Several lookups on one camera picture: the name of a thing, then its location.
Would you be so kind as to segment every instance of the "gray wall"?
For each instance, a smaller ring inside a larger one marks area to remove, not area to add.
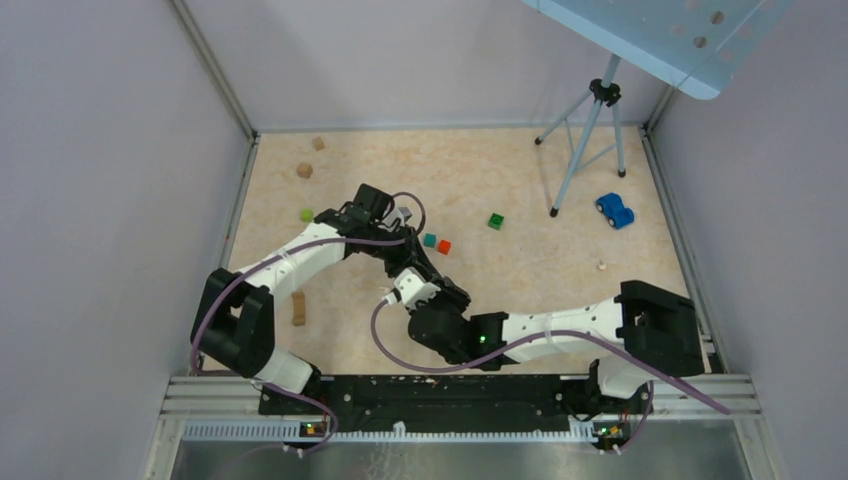
[[[793,478],[845,478],[848,20],[795,2],[718,99],[658,132],[715,322]]]
[[[187,3],[260,130],[544,122],[609,55],[520,0]],[[616,82],[646,120],[662,83],[627,62]]]
[[[0,6],[3,478],[138,478],[245,141],[166,2]]]

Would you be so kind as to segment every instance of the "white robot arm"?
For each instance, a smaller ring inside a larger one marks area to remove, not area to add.
[[[406,307],[410,337],[450,364],[468,363],[533,334],[545,335],[478,368],[498,370],[502,365],[545,355],[598,349],[581,338],[550,335],[551,331],[570,330],[626,350],[665,374],[703,373],[692,303],[643,282],[625,282],[621,295],[576,309],[542,314],[499,312],[466,320],[462,313],[470,297],[430,264],[418,243],[419,232],[406,225],[408,218],[408,212],[396,208],[391,196],[363,185],[341,211],[323,212],[294,240],[242,269],[259,267],[214,313],[201,334],[200,350],[242,376],[302,392],[320,372],[274,345],[274,309],[320,270],[353,253],[366,253],[383,260],[386,273],[394,279],[394,289],[385,299]],[[213,300],[237,277],[224,269],[210,275],[192,339]],[[239,318],[231,313],[237,306],[242,307]],[[630,398],[654,378],[618,357],[602,358],[594,368],[599,393],[607,397]]]

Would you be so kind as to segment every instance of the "beige floor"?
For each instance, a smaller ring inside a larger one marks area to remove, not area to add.
[[[561,129],[536,147],[533,139],[539,133],[321,133],[327,148],[319,152],[311,145],[315,134],[263,135],[230,267],[253,263],[296,236],[304,228],[298,216],[302,208],[316,213],[338,208],[364,182],[421,198],[427,208],[425,230],[453,243],[449,255],[432,251],[430,258],[471,294],[467,315],[574,308],[617,294],[619,282],[629,279],[686,295],[636,128],[624,129],[627,177],[618,178],[615,154],[607,154],[575,176],[556,219],[548,211],[565,173],[568,144]],[[611,128],[597,129],[589,154],[613,138]],[[299,162],[312,164],[311,179],[295,174]],[[636,213],[635,223],[620,231],[610,228],[593,204],[610,191]],[[492,212],[506,217],[501,231],[487,227]],[[601,260],[605,271],[597,268]],[[303,287],[305,327],[291,326],[290,300],[278,309],[278,345],[325,373],[408,373],[380,354],[369,333],[370,314],[389,285],[382,263],[365,256],[320,272]],[[379,331],[391,351],[412,363],[445,365],[408,338],[402,307],[383,312]],[[502,372],[584,372],[596,356],[549,356]]]

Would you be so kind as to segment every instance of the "wooden block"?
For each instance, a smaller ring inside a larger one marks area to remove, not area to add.
[[[300,178],[309,178],[312,176],[312,165],[306,162],[300,162],[297,166],[297,176]]]
[[[292,325],[295,327],[306,325],[306,295],[303,292],[293,292],[292,306],[294,311]]]

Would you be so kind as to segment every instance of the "light blue panel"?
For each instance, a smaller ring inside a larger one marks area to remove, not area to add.
[[[792,0],[523,0],[699,100],[715,98]]]

